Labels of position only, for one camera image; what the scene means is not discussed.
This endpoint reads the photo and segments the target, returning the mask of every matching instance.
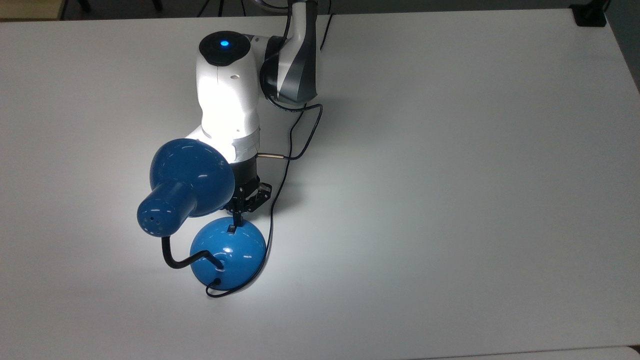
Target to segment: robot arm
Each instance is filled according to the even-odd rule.
[[[229,173],[233,173],[233,195],[229,197],[230,192],[226,188],[209,188],[208,192],[199,190],[196,194],[188,191],[215,176],[193,171],[193,164],[199,161],[197,159],[164,161],[158,158],[156,161],[154,158],[151,170],[154,191],[138,208],[138,222],[148,234],[169,236],[177,231],[187,217],[207,215],[221,207],[233,214],[234,225],[229,227],[229,233],[233,233],[242,226],[243,213],[256,210],[270,198],[271,186],[260,182],[256,166],[260,148],[257,113],[260,93],[275,101],[296,105],[317,95],[317,1],[289,0],[289,15],[284,37],[219,31],[207,35],[200,42],[196,84],[198,102],[202,108],[202,124],[186,138],[198,140],[189,146],[208,146],[221,155],[221,161],[227,163],[231,171],[220,170],[219,177],[228,177]],[[182,144],[172,147],[171,151],[167,151],[166,147],[161,150],[167,159],[170,156],[175,159],[180,152],[187,151]],[[159,172],[170,175],[153,176]],[[165,177],[178,185],[163,185],[162,189],[166,190],[161,192],[157,190],[162,185],[158,179]],[[188,206],[185,197],[173,188],[189,193]],[[211,197],[211,194],[224,199],[212,201],[203,198]],[[162,226],[157,220],[159,217],[173,226]]]
[[[271,197],[271,185],[257,173],[260,93],[293,105],[317,95],[317,1],[289,0],[289,15],[284,37],[219,31],[202,39],[196,60],[202,124],[156,152],[152,191],[138,207],[140,227],[162,238],[166,263],[191,265],[212,297],[250,283],[266,258],[264,237],[242,218]],[[170,236],[187,217],[219,209],[233,217],[206,225],[193,240],[191,256],[174,260]],[[210,288],[226,293],[212,295]]]

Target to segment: power cord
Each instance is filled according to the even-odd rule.
[[[320,45],[320,50],[322,50],[323,46],[324,46],[324,41],[326,40],[326,34],[329,31],[329,25],[331,24],[331,19],[333,18],[335,14],[331,14],[331,17],[329,17],[329,21],[327,22],[326,28],[324,29],[324,36],[323,36],[323,41],[322,44]],[[284,31],[284,35],[283,35],[283,39],[287,38],[287,34],[289,32],[289,24],[291,23],[291,11],[289,11],[289,13],[287,14],[287,25],[285,27],[285,31]],[[213,286],[218,285],[220,283],[220,280],[218,281],[213,281],[212,283],[208,284],[206,289],[205,289],[205,293],[207,294],[207,296],[212,297],[212,298],[220,298],[220,297],[225,297],[227,295],[231,295],[233,293],[235,293],[236,291],[244,288],[245,286],[249,285],[253,280],[255,280],[256,277],[258,277],[261,273],[262,270],[264,269],[264,265],[267,262],[267,259],[269,258],[269,254],[271,253],[271,243],[273,242],[273,229],[274,229],[274,210],[275,210],[275,206],[276,206],[276,202],[278,201],[278,198],[280,197],[280,193],[282,192],[282,188],[284,187],[284,183],[285,180],[287,179],[287,174],[289,173],[289,165],[291,164],[291,160],[297,160],[300,159],[305,151],[307,151],[307,148],[309,147],[309,144],[311,143],[311,139],[313,139],[314,133],[316,132],[318,123],[320,122],[320,118],[322,117],[323,114],[323,110],[324,110],[324,106],[322,104],[315,104],[315,105],[311,105],[311,106],[307,106],[307,104],[304,104],[304,106],[302,108],[298,108],[298,109],[294,109],[294,108],[287,108],[285,106],[282,106],[280,104],[278,104],[277,102],[275,102],[273,100],[273,98],[271,97],[267,97],[267,99],[269,100],[269,102],[273,105],[276,106],[277,108],[287,111],[287,112],[293,112],[293,113],[300,113],[298,115],[298,118],[296,119],[296,121],[293,123],[293,125],[291,126],[291,128],[289,129],[289,152],[288,155],[280,155],[280,154],[268,154],[268,153],[258,153],[258,157],[262,157],[262,158],[273,158],[274,156],[276,156],[276,158],[280,158],[280,159],[284,159],[287,161],[285,168],[284,168],[284,175],[282,176],[282,181],[280,182],[280,186],[278,187],[278,191],[276,192],[276,195],[273,197],[273,200],[271,201],[271,207],[269,208],[269,236],[267,237],[267,244],[265,245],[265,255],[264,258],[262,259],[262,262],[260,263],[260,266],[258,267],[258,270],[256,270],[256,272],[247,280],[245,281],[243,284],[236,286],[235,288],[226,290],[222,293],[211,293],[209,290],[212,289]],[[305,143],[305,146],[302,148],[302,150],[300,151],[300,153],[297,156],[291,156],[293,154],[293,131],[296,128],[296,126],[300,123],[300,120],[302,119],[302,115],[305,114],[305,111],[307,110],[311,110],[311,109],[316,109],[319,108],[318,111],[318,116],[316,118],[316,123],[314,124],[309,137],[307,138],[307,142]]]
[[[207,8],[207,5],[209,4],[209,0],[206,0],[204,2],[204,5],[202,5],[202,8],[200,9],[200,12],[198,12],[198,15],[196,17],[201,17],[202,13],[204,12],[204,10]],[[218,6],[218,17],[222,17],[222,9],[225,6],[225,0],[220,0],[220,5]]]
[[[291,153],[293,151],[293,129],[295,129],[296,125],[298,125],[298,123],[300,122],[300,119],[302,119],[302,115],[304,115],[304,111],[300,112],[300,115],[298,115],[298,118],[296,119],[296,121],[293,123],[293,125],[291,126],[291,128],[289,129],[289,156],[291,156]],[[250,284],[256,277],[258,277],[258,275],[260,275],[262,273],[262,269],[264,268],[264,265],[267,262],[267,259],[269,258],[269,254],[271,253],[271,243],[273,242],[273,211],[276,207],[276,202],[278,201],[278,198],[280,197],[280,193],[282,192],[282,188],[284,187],[284,183],[285,180],[287,179],[287,174],[289,173],[289,164],[291,162],[287,160],[287,164],[284,167],[284,176],[282,177],[282,181],[280,182],[280,186],[278,187],[278,191],[276,192],[276,195],[273,197],[273,201],[271,202],[271,207],[269,208],[269,236],[267,237],[267,244],[265,245],[265,254],[264,254],[264,258],[262,259],[262,262],[260,263],[260,266],[258,267],[258,270],[256,270],[256,272],[247,280],[244,282],[244,284],[241,284],[239,286],[236,286],[235,288],[229,289],[223,293],[219,293],[219,294],[215,294],[215,293],[211,293],[209,292],[209,289],[211,289],[213,286],[219,284],[219,282],[216,284],[216,281],[210,283],[209,285],[207,285],[205,292],[207,294],[207,296],[212,297],[212,298],[220,298],[220,297],[224,297],[227,295],[231,295],[233,293],[235,293],[236,291],[240,290],[241,288],[244,288],[245,286],[247,286],[248,284]]]

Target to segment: black cable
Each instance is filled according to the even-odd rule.
[[[220,0],[220,5],[218,6],[218,17],[222,17],[222,9],[225,7],[225,0]]]
[[[293,123],[293,125],[291,126],[290,130],[289,130],[289,156],[291,156],[291,153],[293,152],[293,129],[296,127],[296,125],[298,125],[298,123],[300,122],[300,119],[302,119],[302,115],[304,115],[304,111],[300,112],[300,115],[298,116],[298,118],[296,119],[295,123]],[[216,281],[214,280],[212,283],[210,283],[209,285],[207,285],[205,292],[207,294],[207,296],[212,297],[212,298],[219,298],[219,297],[224,297],[230,294],[235,293],[236,291],[240,290],[241,288],[244,288],[247,284],[250,284],[256,277],[258,277],[258,275],[260,275],[260,273],[262,273],[262,269],[264,268],[264,265],[267,262],[267,259],[269,257],[269,254],[271,253],[271,242],[273,241],[273,211],[276,207],[276,201],[278,200],[278,198],[280,197],[280,192],[282,191],[282,188],[284,187],[284,183],[285,180],[287,179],[287,174],[289,173],[289,164],[291,162],[287,161],[287,164],[284,167],[284,175],[282,176],[282,181],[280,182],[280,186],[278,187],[278,191],[276,192],[276,195],[273,197],[273,201],[271,202],[271,207],[269,208],[269,236],[267,237],[267,245],[264,249],[264,258],[262,259],[262,262],[260,263],[260,266],[258,267],[258,270],[256,270],[256,272],[247,280],[245,281],[242,285],[236,286],[235,288],[229,289],[223,293],[220,294],[212,294],[209,292],[209,289],[211,289],[212,286],[215,286],[217,284],[219,284],[219,282],[216,283]]]
[[[255,0],[255,2],[259,3],[259,4],[262,4],[266,8],[270,8],[270,9],[274,9],[274,10],[284,10],[284,9],[289,8],[288,6],[273,6],[271,4],[265,3],[264,0]]]
[[[320,109],[320,111],[318,112],[318,116],[316,118],[316,123],[314,124],[314,127],[313,127],[313,129],[311,129],[311,133],[309,134],[309,137],[307,138],[307,142],[305,143],[305,146],[302,148],[302,150],[300,151],[300,153],[298,155],[292,157],[291,153],[289,153],[289,155],[286,156],[286,155],[280,155],[280,154],[271,154],[269,152],[259,152],[258,155],[257,155],[259,158],[274,158],[274,157],[277,157],[277,158],[284,159],[284,160],[287,160],[287,161],[300,159],[305,154],[305,151],[307,151],[307,148],[309,147],[309,144],[311,143],[311,139],[313,139],[314,134],[316,133],[316,129],[318,127],[318,124],[320,123],[320,118],[322,117],[322,112],[324,110],[323,105],[322,104],[315,104],[315,105],[311,105],[311,106],[305,106],[305,107],[300,108],[300,109],[291,109],[291,108],[285,108],[284,106],[278,104],[271,97],[268,97],[267,99],[269,100],[269,102],[273,106],[277,107],[278,109],[284,110],[284,111],[288,111],[288,112],[291,112],[291,113],[303,113],[304,111],[311,110],[311,109],[316,109],[316,108]]]
[[[204,2],[204,5],[202,5],[202,9],[200,9],[200,12],[198,13],[198,15],[196,17],[200,17],[202,16],[202,13],[204,12],[205,8],[207,8],[207,5],[209,4],[209,0],[206,0]]]
[[[62,12],[60,13],[60,20],[65,19],[65,13],[67,12],[67,5],[69,4],[69,0],[65,0],[65,3],[62,4]]]
[[[334,15],[335,13],[331,14],[331,16],[329,16],[329,21],[326,23],[326,28],[324,29],[324,36],[322,37],[322,43],[320,44],[320,51],[322,51],[322,48],[324,47],[324,42],[326,41],[326,34],[329,32],[329,25],[331,25],[331,19],[333,19]]]
[[[186,268],[187,266],[191,265],[192,263],[198,261],[201,258],[205,258],[207,260],[209,260],[213,265],[216,266],[216,268],[219,269],[223,269],[224,265],[222,264],[222,262],[218,259],[216,259],[215,256],[213,256],[208,250],[201,250],[196,252],[195,254],[191,255],[190,257],[182,260],[182,261],[176,261],[173,258],[173,255],[171,255],[171,241],[170,241],[170,236],[164,236],[162,237],[162,255],[164,257],[164,262],[169,265],[169,267],[174,268],[174,269],[181,269],[181,268]]]
[[[282,39],[280,39],[280,45],[279,45],[279,49],[282,49],[282,47],[284,46],[284,42],[287,40],[287,37],[289,36],[289,27],[291,26],[291,7],[288,7],[287,10],[287,25],[285,25],[284,27],[284,34],[282,35]]]

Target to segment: blue lamp shade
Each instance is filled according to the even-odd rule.
[[[218,279],[217,284],[211,286],[215,290],[244,285],[258,271],[266,255],[264,237],[257,227],[245,220],[234,234],[228,233],[229,225],[233,224],[231,217],[213,220],[200,230],[191,244],[191,255],[208,250],[223,263],[221,270],[206,259],[191,264],[202,284],[210,285]]]
[[[172,235],[187,217],[221,209],[236,185],[224,157],[192,139],[172,140],[158,149],[151,162],[150,182],[151,194],[138,207],[138,223],[157,237]]]

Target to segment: floor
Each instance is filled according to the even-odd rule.
[[[263,10],[255,0],[162,0],[161,12],[152,0],[88,0],[91,12],[83,12],[77,0],[67,0],[63,20],[147,19],[158,17],[265,16],[281,15]],[[265,1],[275,6],[286,5],[286,0]],[[435,12],[461,10],[500,10],[526,8],[567,8],[572,3],[586,0],[319,0],[319,12],[388,13]],[[611,0],[607,18],[616,35],[636,86],[640,89],[640,1]]]

